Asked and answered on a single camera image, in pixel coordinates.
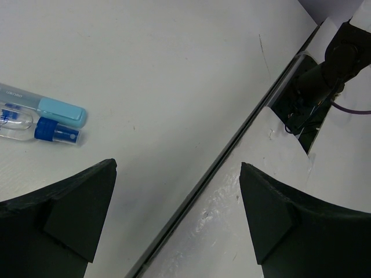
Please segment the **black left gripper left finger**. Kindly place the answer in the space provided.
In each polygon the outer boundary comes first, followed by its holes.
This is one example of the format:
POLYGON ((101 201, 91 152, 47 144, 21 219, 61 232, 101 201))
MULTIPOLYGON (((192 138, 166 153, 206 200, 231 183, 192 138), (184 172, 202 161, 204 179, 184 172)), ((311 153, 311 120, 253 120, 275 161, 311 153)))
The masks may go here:
POLYGON ((1 202, 1 277, 84 277, 117 177, 106 159, 65 180, 1 202))

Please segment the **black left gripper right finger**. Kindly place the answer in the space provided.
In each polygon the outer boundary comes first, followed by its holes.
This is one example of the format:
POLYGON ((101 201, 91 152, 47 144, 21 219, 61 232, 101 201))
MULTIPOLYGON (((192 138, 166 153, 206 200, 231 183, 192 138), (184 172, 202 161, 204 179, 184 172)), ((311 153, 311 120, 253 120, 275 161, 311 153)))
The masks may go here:
POLYGON ((264 277, 369 277, 370 214, 337 206, 243 163, 239 184, 264 277))

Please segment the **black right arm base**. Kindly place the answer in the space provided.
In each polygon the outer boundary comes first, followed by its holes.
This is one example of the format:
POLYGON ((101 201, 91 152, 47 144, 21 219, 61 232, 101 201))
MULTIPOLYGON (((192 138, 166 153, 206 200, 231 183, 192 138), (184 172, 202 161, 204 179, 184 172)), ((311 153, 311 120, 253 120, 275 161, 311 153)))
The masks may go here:
POLYGON ((344 68, 338 62, 318 64, 303 55, 271 108, 283 130, 295 136, 308 153, 330 108, 330 100, 344 88, 344 68))

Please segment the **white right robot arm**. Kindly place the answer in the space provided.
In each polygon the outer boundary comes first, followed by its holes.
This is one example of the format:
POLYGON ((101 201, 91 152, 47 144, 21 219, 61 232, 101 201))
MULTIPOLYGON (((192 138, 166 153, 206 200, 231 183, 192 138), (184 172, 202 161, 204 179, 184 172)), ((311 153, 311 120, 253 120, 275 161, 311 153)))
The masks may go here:
POLYGON ((297 78, 305 103, 316 104, 342 92, 344 85, 370 65, 370 1, 363 1, 344 22, 325 52, 325 60, 297 78))

